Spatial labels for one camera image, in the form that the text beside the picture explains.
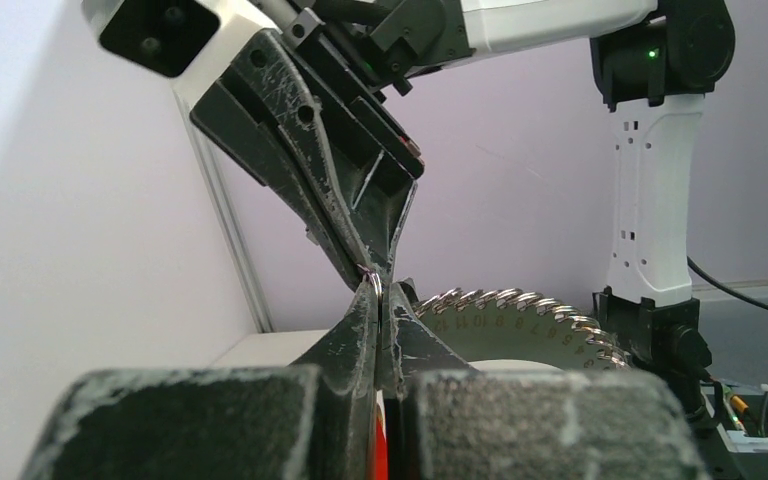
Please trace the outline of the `metal keyring with small rings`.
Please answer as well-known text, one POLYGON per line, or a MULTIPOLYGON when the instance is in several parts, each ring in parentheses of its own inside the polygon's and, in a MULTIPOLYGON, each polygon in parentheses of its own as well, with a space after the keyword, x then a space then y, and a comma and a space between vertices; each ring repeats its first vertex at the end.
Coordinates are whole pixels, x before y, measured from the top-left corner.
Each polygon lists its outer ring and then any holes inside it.
POLYGON ((405 382, 424 372, 470 370, 476 362, 521 361, 559 370, 625 370, 628 355, 592 316, 518 288, 460 288, 411 301, 409 285, 385 284, 363 268, 382 300, 383 371, 405 382))

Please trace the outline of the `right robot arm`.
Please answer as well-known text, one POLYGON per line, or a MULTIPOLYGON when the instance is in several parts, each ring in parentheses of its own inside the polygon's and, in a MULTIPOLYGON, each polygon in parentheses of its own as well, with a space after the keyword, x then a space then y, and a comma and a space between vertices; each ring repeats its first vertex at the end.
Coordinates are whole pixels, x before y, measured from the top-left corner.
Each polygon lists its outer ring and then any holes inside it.
POLYGON ((192 124, 300 216, 344 282, 372 295, 376 385, 457 368, 392 277, 424 166, 383 89, 565 40, 590 42, 610 111, 617 187, 613 257, 598 316, 562 312, 601 367, 627 359, 695 391, 710 353, 686 254, 689 173, 705 97, 735 32, 721 1, 210 1, 219 23, 175 84, 192 124))

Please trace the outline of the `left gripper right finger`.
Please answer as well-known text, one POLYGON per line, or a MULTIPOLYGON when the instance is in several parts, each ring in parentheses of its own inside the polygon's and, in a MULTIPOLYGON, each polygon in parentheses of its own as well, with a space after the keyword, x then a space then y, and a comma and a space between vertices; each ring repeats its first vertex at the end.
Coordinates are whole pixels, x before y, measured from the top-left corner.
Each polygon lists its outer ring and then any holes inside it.
POLYGON ((394 479, 705 479, 682 409, 659 378, 521 361, 387 379, 394 479))

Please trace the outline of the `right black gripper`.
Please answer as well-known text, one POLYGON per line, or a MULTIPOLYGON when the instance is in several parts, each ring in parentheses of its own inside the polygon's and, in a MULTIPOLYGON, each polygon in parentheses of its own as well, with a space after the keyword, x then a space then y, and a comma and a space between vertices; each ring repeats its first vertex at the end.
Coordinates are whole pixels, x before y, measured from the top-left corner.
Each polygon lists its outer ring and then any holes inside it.
POLYGON ((312 71, 314 99, 274 29, 256 32, 190 111, 192 124, 306 225, 343 282, 391 275, 424 172, 383 89, 468 59, 459 1, 274 1, 271 18, 312 71))

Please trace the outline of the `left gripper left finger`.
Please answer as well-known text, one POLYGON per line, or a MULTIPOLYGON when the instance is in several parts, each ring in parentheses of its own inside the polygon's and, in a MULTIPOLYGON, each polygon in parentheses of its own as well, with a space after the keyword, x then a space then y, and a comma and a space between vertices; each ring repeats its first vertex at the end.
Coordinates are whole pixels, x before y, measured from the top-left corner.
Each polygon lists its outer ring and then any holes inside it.
POLYGON ((58 400, 25 479, 371 479, 380 282, 286 366, 109 369, 58 400))

